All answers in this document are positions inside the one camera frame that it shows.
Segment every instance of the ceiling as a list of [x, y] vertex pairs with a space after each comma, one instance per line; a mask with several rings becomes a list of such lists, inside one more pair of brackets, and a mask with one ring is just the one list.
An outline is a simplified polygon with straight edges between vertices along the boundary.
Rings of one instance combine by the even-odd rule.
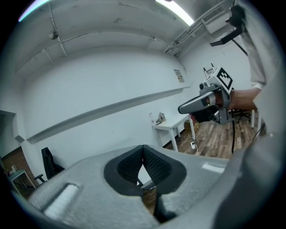
[[[226, 0], [175, 2], [194, 19], [191, 27], [154, 0], [51, 0], [17, 25], [15, 73], [25, 79], [64, 57], [64, 52], [70, 55], [95, 47], [130, 46], [176, 55], [182, 51], [174, 43], [178, 36], [189, 36], [194, 29], [198, 32], [200, 17]], [[60, 40], [49, 38], [54, 28]]]

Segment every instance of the person's arm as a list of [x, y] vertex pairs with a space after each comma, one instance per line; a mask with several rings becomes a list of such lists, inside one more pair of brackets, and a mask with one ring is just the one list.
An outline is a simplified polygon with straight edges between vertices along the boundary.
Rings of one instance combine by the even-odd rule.
[[[254, 98], [259, 94], [261, 90], [259, 88], [252, 88], [248, 90], [232, 90], [231, 102], [228, 109], [245, 109], [256, 110], [256, 106], [253, 102]], [[215, 94], [216, 103], [222, 105], [223, 101], [220, 93]]]

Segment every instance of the wooden floor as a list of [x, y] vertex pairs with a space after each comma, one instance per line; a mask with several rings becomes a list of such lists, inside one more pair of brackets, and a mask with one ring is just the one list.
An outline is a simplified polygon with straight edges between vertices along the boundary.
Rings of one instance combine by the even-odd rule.
[[[234, 151], [249, 146], [256, 132], [256, 126], [251, 128], [251, 123], [247, 118], [242, 118], [239, 123], [236, 122]], [[191, 135], [189, 131], [183, 131], [181, 137], [176, 138], [178, 151], [196, 154], [197, 150], [192, 149], [190, 146], [192, 139], [187, 139], [188, 134]], [[213, 121], [204, 122], [196, 131], [195, 135], [198, 141], [196, 144], [198, 147], [198, 155], [226, 159], [231, 157], [232, 123], [220, 125]], [[172, 143], [168, 143], [165, 148], [173, 150]]]

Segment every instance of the white wall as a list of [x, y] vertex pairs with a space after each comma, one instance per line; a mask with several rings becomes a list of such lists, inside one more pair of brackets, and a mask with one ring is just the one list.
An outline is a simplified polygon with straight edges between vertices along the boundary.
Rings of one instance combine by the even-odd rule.
[[[234, 89], [249, 89], [250, 67], [247, 56], [232, 41], [225, 45], [212, 47], [210, 42], [223, 33], [229, 31], [230, 26], [218, 30], [212, 35], [206, 33], [198, 38], [184, 53], [179, 57], [180, 62], [185, 66], [187, 76], [192, 82], [191, 89], [185, 89], [185, 93], [195, 97], [199, 93], [199, 84], [205, 79], [203, 68], [211, 68], [221, 65], [233, 78]], [[244, 47], [240, 38], [235, 39]]]
[[[174, 69], [181, 70], [185, 83], [179, 83]], [[27, 79], [22, 103], [25, 132], [29, 138], [100, 107], [189, 85], [183, 66], [167, 55], [127, 47], [83, 51]], [[67, 168], [115, 148], [157, 145], [149, 113], [156, 116], [163, 112], [168, 118], [178, 113], [177, 107], [183, 102], [183, 93], [160, 98], [67, 129], [32, 146], [37, 157], [42, 148], [49, 147], [56, 162]], [[163, 131], [160, 138], [163, 144], [170, 141]], [[42, 171], [42, 163], [34, 166]], [[143, 182], [149, 179], [144, 173], [139, 178]]]
[[14, 116], [1, 115], [0, 116], [0, 156], [4, 157], [8, 153], [20, 147], [20, 143], [14, 139], [13, 136], [13, 122]]

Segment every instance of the ceiling light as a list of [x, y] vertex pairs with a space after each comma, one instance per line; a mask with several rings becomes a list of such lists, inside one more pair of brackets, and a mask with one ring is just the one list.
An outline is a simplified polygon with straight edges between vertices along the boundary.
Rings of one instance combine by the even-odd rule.
[[156, 2], [161, 3], [168, 9], [172, 10], [176, 15], [178, 15], [181, 19], [185, 21], [185, 23], [190, 26], [193, 24], [193, 19], [183, 10], [176, 2], [174, 1], [165, 1], [165, 0], [155, 0]]
[[32, 11], [34, 11], [36, 8], [39, 6], [45, 4], [49, 0], [35, 0], [26, 10], [25, 12], [21, 15], [18, 21], [22, 21], [27, 15], [29, 15]]

